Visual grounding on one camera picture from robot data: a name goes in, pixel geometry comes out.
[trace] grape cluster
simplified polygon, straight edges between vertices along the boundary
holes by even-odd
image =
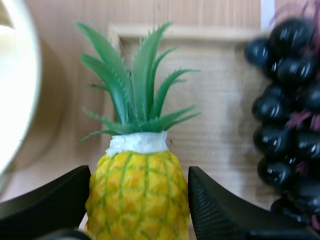
[[[299,17],[278,24],[244,55],[272,82],[252,105],[264,154],[260,179],[280,195],[271,211],[320,230],[320,75],[316,27]]]

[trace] fake fruit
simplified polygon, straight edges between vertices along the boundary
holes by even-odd
[[[303,213],[320,215],[320,180],[302,176],[288,189],[288,199]]]
[[[273,202],[270,207],[271,212],[286,215],[299,223],[308,225],[310,220],[306,214],[301,213],[289,200],[280,198]]]
[[[314,32],[315,28],[310,22],[288,18],[272,30],[270,47],[278,57],[296,56],[310,44]]]
[[[316,78],[318,60],[312,55],[288,57],[277,70],[277,80],[287,88],[296,88]]]
[[[271,83],[268,85],[263,91],[264,96],[274,96],[279,98],[280,100],[285,100],[287,98],[285,91],[283,88],[277,83]]]
[[[314,18],[307,11],[312,5]],[[253,135],[265,155],[259,177],[284,196],[271,210],[320,231],[320,0],[308,2],[300,17],[281,21],[265,39],[268,61],[262,67],[272,81],[252,105],[262,126]]]
[[[281,161],[272,161],[264,157],[257,166],[260,179],[282,192],[296,176],[294,168]]]
[[[272,61],[268,63],[267,65],[263,66],[262,72],[264,76],[266,76],[268,79],[271,79],[273,81],[277,80],[277,74],[279,66],[282,64],[283,59],[280,58],[279,60]]]
[[[257,38],[251,41],[244,49],[246,60],[255,66],[267,65],[273,58],[267,38]]]
[[[295,104],[299,108],[320,113],[320,82],[312,82],[297,95]]]
[[[307,160],[320,160],[320,132],[298,130],[294,134],[296,154]]]
[[[166,137],[169,128],[198,113],[184,116],[193,106],[165,116],[161,116],[161,110],[170,86],[192,70],[179,69],[169,75],[154,96],[157,67],[171,52],[157,58],[169,26],[160,26],[140,44],[129,74],[118,51],[105,37],[82,23],[78,25],[99,55],[98,59],[83,54],[82,63],[100,77],[102,84],[93,87],[110,94],[118,119],[114,122],[86,110],[105,129],[83,140],[98,134],[113,135],[90,178],[85,231],[92,239],[189,239],[188,185],[178,158],[166,145]]]
[[[263,123],[285,123],[290,116],[289,107],[278,97],[272,95],[258,97],[251,111],[254,117]]]
[[[290,152],[290,129],[281,125],[263,125],[253,135],[256,148],[269,157],[281,157]]]
[[[299,158],[293,154],[286,155],[280,161],[291,166],[292,168],[295,168],[298,164],[300,164],[302,162],[301,158]]]

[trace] toy pineapple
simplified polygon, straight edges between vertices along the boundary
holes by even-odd
[[[179,160],[166,145],[167,130],[197,116],[194,106],[161,116],[166,94],[181,82],[180,69],[169,75],[154,96],[157,67],[172,51],[157,57],[170,23],[139,46],[129,70],[119,53],[97,31],[79,23],[99,58],[83,54],[82,63],[102,80],[92,87],[109,92],[117,121],[85,112],[105,125],[83,140],[110,134],[112,140],[90,179],[86,233],[96,240],[188,240],[188,185]]]

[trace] black curved piece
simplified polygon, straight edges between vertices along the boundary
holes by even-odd
[[[320,240],[311,227],[237,197],[196,166],[188,195],[197,240]]]
[[[36,240],[65,240],[66,238],[71,238],[73,240],[91,240],[82,231],[73,229],[61,229],[37,238]]]
[[[80,166],[48,184],[0,204],[0,240],[34,240],[77,228],[89,196],[90,170]]]

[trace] white band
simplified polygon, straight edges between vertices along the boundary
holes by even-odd
[[[168,132],[137,132],[128,135],[112,136],[109,148],[105,151],[109,157],[122,152],[151,154],[168,151],[166,144]]]

